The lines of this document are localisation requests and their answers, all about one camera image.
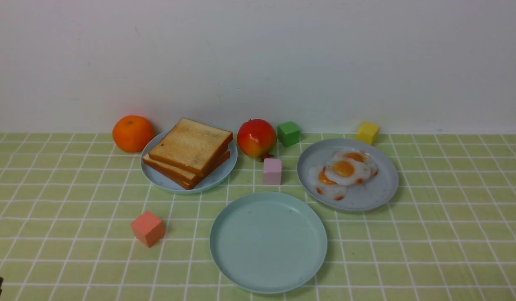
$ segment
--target fake fruit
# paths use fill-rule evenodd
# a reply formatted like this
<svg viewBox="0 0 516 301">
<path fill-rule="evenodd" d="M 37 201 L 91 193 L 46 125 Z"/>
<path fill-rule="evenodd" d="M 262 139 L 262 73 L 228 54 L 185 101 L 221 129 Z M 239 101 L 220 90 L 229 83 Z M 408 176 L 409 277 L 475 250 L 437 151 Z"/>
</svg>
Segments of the fake fruit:
<svg viewBox="0 0 516 301">
<path fill-rule="evenodd" d="M 269 122 L 253 119 L 239 128 L 237 142 L 243 154 L 263 161 L 273 157 L 269 152 L 277 145 L 277 133 Z"/>
<path fill-rule="evenodd" d="M 128 153 L 141 152 L 153 138 L 153 126 L 140 116 L 126 116 L 113 128 L 113 141 L 118 148 Z"/>
</svg>

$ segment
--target bread slice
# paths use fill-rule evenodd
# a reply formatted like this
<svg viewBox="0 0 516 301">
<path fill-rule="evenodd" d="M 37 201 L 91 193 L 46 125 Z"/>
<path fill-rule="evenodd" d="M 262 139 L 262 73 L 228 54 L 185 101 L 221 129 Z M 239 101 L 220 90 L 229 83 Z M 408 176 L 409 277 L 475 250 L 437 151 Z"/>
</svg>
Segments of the bread slice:
<svg viewBox="0 0 516 301">
<path fill-rule="evenodd" d="M 217 169 L 221 164 L 223 164 L 223 162 L 228 160 L 228 158 L 230 158 L 230 152 L 226 150 L 219 158 L 216 159 L 214 164 L 208 170 L 206 176 L 208 176 L 215 169 Z M 145 164 L 155 169 L 158 173 L 161 173 L 162 175 L 168 177 L 169 179 L 171 179 L 176 184 L 180 185 L 186 190 L 195 188 L 195 186 L 197 186 L 197 184 L 200 183 L 200 181 L 206 178 L 206 176 L 200 177 L 195 175 L 194 173 L 190 173 L 178 167 L 153 160 L 149 156 L 149 154 L 146 154 L 143 157 L 143 162 L 145 162 Z"/>
<path fill-rule="evenodd" d="M 232 140 L 232 132 L 182 118 L 148 154 L 153 160 L 204 177 Z"/>
</svg>

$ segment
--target light blue plate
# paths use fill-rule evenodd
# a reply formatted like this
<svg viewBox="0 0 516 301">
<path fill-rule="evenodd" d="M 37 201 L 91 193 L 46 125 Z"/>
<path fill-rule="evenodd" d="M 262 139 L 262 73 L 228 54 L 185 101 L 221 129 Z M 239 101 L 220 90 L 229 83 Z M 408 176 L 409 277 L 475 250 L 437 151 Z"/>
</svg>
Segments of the light blue plate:
<svg viewBox="0 0 516 301">
<path fill-rule="evenodd" d="M 308 170 L 315 164 L 325 165 L 334 152 L 345 147 L 359 149 L 368 154 L 379 173 L 363 185 L 351 185 L 343 200 L 335 201 L 317 193 L 308 180 Z M 386 204 L 396 194 L 399 186 L 397 169 L 383 152 L 375 147 L 352 139 L 326 139 L 310 145 L 297 161 L 297 175 L 306 191 L 321 204 L 338 211 L 360 212 Z"/>
<path fill-rule="evenodd" d="M 151 142 L 146 145 L 145 149 L 143 149 L 141 158 L 150 152 L 151 149 L 153 149 L 163 139 L 163 137 L 168 134 L 168 132 L 169 131 L 165 131 L 152 139 Z M 143 174 L 147 177 L 147 179 L 166 191 L 178 194 L 199 193 L 219 185 L 234 169 L 235 163 L 238 160 L 238 148 L 236 147 L 234 141 L 231 141 L 228 144 L 228 150 L 230 152 L 230 158 L 223 162 L 223 164 L 216 168 L 212 173 L 210 173 L 210 175 L 200 181 L 200 183 L 198 183 L 197 186 L 191 190 L 186 190 L 182 186 L 174 183 L 174 181 L 171 179 L 167 178 L 161 173 L 158 173 L 155 169 L 145 164 L 143 160 L 141 160 L 141 170 L 143 170 Z"/>
<path fill-rule="evenodd" d="M 319 270 L 327 233 L 304 202 L 279 192 L 259 192 L 221 211 L 210 233 L 210 252 L 219 270 L 241 288 L 284 293 Z"/>
</svg>

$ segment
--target egg yolk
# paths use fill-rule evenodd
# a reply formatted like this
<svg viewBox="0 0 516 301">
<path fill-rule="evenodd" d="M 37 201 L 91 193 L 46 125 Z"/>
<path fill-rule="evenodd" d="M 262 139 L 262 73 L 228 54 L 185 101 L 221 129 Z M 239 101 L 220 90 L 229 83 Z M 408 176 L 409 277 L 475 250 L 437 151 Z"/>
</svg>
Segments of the egg yolk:
<svg viewBox="0 0 516 301">
<path fill-rule="evenodd" d="M 334 166 L 332 167 L 332 170 L 337 175 L 339 175 L 340 177 L 344 177 L 344 178 L 352 176 L 353 173 L 355 172 L 354 167 L 349 162 L 346 162 L 346 161 L 336 162 L 336 164 L 334 164 Z"/>
<path fill-rule="evenodd" d="M 348 153 L 344 154 L 344 157 L 353 159 L 355 161 L 364 162 L 364 158 L 358 153 Z"/>
<path fill-rule="evenodd" d="M 325 185 L 334 185 L 336 184 L 335 181 L 331 181 L 329 180 L 329 178 L 327 178 L 325 176 L 325 173 L 323 173 L 323 170 L 319 173 L 319 176 L 317 176 L 317 178 L 319 179 L 319 181 Z"/>
</svg>

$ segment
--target orange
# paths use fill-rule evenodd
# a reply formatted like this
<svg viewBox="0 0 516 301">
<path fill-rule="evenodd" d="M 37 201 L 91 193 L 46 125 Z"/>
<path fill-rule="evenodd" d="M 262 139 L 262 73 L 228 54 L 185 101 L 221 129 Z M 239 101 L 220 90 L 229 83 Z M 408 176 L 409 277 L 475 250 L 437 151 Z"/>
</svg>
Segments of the orange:
<svg viewBox="0 0 516 301">
<path fill-rule="evenodd" d="M 140 116 L 126 116 L 113 128 L 113 141 L 118 148 L 128 153 L 143 151 L 154 135 L 152 124 Z"/>
</svg>

